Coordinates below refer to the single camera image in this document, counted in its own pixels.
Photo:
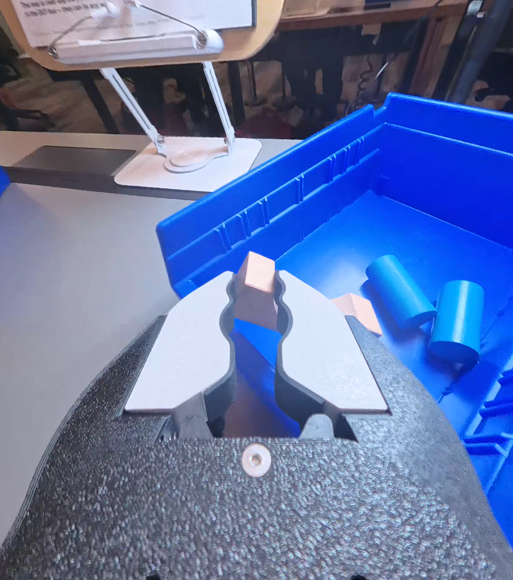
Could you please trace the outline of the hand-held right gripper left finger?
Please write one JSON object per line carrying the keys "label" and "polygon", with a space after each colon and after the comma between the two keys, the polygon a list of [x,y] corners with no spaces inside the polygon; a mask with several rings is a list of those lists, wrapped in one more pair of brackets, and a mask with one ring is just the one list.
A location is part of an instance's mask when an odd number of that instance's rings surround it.
{"label": "hand-held right gripper left finger", "polygon": [[230,336],[235,278],[221,273],[170,310],[127,398],[126,413],[167,415],[180,439],[222,437],[237,394]]}

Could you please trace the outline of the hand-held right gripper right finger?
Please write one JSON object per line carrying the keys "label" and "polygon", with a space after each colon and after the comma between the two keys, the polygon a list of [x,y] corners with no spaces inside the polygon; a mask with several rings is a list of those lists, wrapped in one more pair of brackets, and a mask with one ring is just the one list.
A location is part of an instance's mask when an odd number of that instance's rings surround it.
{"label": "hand-held right gripper right finger", "polygon": [[387,415],[389,407],[346,315],[286,270],[275,272],[274,300],[275,402],[301,439],[356,439],[349,415]]}

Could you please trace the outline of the peach wooden block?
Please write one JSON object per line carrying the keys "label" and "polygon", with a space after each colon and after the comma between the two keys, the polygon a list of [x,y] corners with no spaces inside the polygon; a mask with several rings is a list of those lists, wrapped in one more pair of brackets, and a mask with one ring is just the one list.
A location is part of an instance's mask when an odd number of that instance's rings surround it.
{"label": "peach wooden block", "polygon": [[277,330],[275,273],[274,260],[253,251],[248,252],[235,278],[235,319]]}
{"label": "peach wooden block", "polygon": [[371,302],[359,295],[348,293],[331,299],[346,316],[353,316],[376,337],[382,337],[382,329]]}

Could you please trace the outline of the blue wooden cylinder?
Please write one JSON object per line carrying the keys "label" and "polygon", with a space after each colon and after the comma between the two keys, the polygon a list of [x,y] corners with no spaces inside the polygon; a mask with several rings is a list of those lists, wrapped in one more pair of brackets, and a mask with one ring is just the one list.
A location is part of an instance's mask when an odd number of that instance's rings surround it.
{"label": "blue wooden cylinder", "polygon": [[418,328],[434,319],[436,308],[394,255],[373,260],[366,275],[400,329]]}
{"label": "blue wooden cylinder", "polygon": [[484,300],[483,288],[472,281],[441,287],[428,345],[432,356],[464,366],[479,362]]}

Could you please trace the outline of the white document stand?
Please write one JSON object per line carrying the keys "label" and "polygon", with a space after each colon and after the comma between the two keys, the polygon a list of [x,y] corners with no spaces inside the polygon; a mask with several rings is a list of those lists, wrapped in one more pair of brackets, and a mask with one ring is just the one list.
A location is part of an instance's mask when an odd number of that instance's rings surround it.
{"label": "white document stand", "polygon": [[[115,175],[118,185],[210,193],[250,170],[261,150],[256,139],[237,138],[227,112],[213,62],[253,56],[272,37],[284,1],[256,1],[252,28],[179,32],[121,40],[53,41],[31,47],[13,1],[0,1],[0,13],[17,44],[35,62],[55,71],[96,69],[111,84],[150,140]],[[163,137],[120,76],[129,67],[200,63],[222,122],[223,137]]]}

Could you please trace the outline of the printed instruction sheet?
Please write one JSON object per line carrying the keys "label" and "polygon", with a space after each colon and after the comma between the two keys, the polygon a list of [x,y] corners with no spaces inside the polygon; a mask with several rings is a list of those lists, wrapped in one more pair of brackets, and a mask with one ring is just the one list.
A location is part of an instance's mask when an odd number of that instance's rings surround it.
{"label": "printed instruction sheet", "polygon": [[256,1],[13,1],[31,47],[252,28]]}

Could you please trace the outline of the brown wooden desk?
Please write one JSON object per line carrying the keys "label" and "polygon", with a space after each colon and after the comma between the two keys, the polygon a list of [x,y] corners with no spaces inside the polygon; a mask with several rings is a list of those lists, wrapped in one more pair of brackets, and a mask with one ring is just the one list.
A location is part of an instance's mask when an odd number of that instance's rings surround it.
{"label": "brown wooden desk", "polygon": [[410,53],[398,92],[431,97],[440,79],[450,46],[466,15],[468,1],[379,1],[381,6],[364,8],[361,3],[338,6],[317,13],[283,16],[281,31],[323,30],[386,24],[417,25],[407,40]]}

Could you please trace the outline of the black metal post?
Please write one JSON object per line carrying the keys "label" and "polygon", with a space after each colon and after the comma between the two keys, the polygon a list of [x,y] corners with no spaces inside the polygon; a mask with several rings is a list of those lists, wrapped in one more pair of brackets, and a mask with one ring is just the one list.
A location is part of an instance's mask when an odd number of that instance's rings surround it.
{"label": "black metal post", "polygon": [[465,40],[465,51],[450,83],[447,101],[464,104],[469,99],[512,8],[513,1],[470,1],[465,14],[465,32],[458,34],[458,38]]}

